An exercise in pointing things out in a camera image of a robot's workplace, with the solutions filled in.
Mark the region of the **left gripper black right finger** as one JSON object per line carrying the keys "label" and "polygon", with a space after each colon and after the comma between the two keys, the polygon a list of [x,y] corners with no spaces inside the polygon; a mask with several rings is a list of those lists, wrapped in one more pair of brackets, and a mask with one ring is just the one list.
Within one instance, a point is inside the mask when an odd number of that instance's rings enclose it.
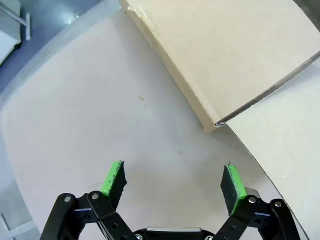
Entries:
{"label": "left gripper black right finger", "polygon": [[256,190],[244,187],[235,165],[224,166],[220,187],[228,219],[213,236],[214,240],[239,240],[248,227],[257,229],[263,240],[300,239],[285,201],[263,201]]}

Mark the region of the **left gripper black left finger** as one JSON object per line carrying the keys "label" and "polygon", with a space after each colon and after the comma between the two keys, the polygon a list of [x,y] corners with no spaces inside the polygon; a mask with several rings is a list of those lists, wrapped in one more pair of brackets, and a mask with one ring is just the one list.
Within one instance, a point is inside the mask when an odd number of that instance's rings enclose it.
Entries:
{"label": "left gripper black left finger", "polygon": [[81,197],[60,194],[51,209],[41,240],[78,240],[87,224],[97,224],[107,240],[135,240],[137,237],[116,212],[127,184],[124,162],[114,161],[100,188]]}

